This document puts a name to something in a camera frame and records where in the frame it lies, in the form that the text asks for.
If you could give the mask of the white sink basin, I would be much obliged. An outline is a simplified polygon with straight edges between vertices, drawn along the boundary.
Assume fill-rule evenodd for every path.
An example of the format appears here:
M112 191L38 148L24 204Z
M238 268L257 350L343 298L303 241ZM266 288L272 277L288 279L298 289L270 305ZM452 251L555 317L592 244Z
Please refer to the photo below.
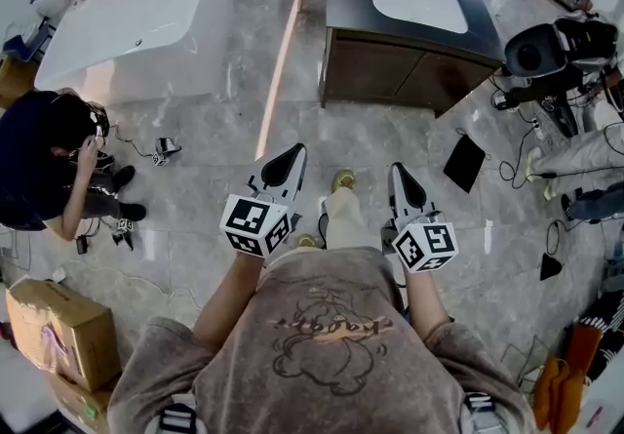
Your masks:
M464 34L468 23L458 0L372 0L384 16Z

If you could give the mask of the dark vanity cabinet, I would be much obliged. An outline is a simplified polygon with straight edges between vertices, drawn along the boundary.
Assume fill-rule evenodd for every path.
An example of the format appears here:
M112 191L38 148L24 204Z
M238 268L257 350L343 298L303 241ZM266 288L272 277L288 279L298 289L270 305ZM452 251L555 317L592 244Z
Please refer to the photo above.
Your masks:
M464 34L393 20L372 0L326 0L319 101L351 100L429 109L442 116L480 87L503 60L483 0L458 0Z

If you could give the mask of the black triangular pouch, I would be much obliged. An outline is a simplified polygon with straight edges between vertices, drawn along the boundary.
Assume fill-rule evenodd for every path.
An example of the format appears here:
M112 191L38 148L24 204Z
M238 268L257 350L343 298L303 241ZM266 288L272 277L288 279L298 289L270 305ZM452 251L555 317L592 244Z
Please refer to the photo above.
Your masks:
M548 254L543 254L540 265L539 280L545 281L558 276L562 270L563 265L556 258Z

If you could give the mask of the person's right forearm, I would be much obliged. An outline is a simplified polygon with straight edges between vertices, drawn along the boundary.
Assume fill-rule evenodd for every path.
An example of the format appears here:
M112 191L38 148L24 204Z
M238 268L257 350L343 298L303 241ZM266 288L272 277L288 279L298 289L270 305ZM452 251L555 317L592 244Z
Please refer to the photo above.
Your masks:
M406 273L406 290L410 324L422 340L450 322L430 272Z

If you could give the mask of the spare hand-held gripper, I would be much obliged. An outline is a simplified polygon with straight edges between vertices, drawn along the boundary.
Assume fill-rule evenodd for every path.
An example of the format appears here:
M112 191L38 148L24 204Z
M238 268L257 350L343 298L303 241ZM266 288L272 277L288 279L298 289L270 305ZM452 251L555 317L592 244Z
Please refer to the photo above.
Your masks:
M112 240L117 246L125 244L132 252L134 250L133 231L133 222L126 218L120 218L113 229Z
M171 138L157 138L155 148L152 153L152 161L156 167L162 167L168 163L170 158L179 153L181 146L177 145Z

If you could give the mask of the white bathtub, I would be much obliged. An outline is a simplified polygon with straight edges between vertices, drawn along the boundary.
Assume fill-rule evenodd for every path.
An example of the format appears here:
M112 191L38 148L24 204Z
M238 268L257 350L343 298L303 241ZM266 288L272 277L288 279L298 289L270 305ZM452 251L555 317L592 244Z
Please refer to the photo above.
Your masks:
M86 0L63 16L34 86L104 106L211 94L233 19L232 0Z

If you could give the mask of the orange bag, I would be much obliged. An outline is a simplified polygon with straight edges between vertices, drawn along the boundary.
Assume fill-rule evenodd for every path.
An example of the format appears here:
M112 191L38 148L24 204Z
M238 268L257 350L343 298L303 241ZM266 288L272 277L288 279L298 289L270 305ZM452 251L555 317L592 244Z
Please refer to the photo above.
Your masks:
M532 411L539 430L567 434L579 417L585 378L603 333L575 325L563 359L549 356L533 389Z

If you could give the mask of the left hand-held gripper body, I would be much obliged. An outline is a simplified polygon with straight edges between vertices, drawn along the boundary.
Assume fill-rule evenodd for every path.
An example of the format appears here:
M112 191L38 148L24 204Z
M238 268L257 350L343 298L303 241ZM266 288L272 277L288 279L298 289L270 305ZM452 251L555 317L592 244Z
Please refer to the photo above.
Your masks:
M239 253L272 256L294 232L296 178L272 186L260 174L244 177L242 193L227 198L220 231Z

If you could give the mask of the person's left forearm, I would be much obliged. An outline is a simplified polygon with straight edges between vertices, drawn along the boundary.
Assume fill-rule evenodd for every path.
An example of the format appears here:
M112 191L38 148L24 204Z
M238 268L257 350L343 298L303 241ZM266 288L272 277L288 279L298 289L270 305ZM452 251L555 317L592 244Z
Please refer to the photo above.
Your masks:
M218 351L223 346L256 291L262 267L260 257L236 255L195 322L193 334L204 347Z

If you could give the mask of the person's beige trouser leg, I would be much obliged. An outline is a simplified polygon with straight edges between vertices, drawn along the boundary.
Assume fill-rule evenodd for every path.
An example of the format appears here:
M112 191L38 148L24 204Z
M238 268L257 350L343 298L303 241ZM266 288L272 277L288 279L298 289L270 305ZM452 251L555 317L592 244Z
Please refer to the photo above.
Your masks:
M360 211L360 202L348 187L338 187L325 201L328 215L327 248L329 250L363 247L368 244L368 231Z

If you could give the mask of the cardboard box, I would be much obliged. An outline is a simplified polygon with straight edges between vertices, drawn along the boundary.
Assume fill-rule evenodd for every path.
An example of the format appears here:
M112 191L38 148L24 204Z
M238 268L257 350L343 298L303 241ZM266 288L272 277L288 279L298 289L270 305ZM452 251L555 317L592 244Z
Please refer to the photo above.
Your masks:
M14 339L37 368L96 391L121 373L111 309L52 281L24 278L6 293Z

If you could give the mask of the black flat pouch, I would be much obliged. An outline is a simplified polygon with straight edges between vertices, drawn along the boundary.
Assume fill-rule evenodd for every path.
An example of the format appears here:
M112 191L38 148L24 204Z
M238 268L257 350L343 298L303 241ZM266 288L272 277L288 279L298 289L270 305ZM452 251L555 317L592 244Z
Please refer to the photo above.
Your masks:
M443 172L464 192L477 180L487 154L467 135L462 135L446 162Z

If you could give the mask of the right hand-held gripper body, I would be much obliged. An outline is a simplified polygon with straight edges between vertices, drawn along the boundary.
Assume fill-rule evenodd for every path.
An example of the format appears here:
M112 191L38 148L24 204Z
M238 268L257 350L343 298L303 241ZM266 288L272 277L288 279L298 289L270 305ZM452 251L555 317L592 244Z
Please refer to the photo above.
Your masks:
M459 253L453 224L431 203L431 211L395 220L382 227L382 252L396 254L407 273L442 268Z

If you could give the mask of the person's brown printed t-shirt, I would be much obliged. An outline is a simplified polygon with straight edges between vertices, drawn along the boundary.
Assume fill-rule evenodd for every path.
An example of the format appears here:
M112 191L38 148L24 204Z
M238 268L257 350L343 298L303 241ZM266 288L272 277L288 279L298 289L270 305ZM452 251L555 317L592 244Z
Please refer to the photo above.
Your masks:
M111 396L111 434L157 434L160 412L193 408L200 434L462 434L470 393L491 397L498 434L535 434L527 399L454 321L422 340L388 260L370 247L300 249L263 264L218 351L193 327L144 327Z

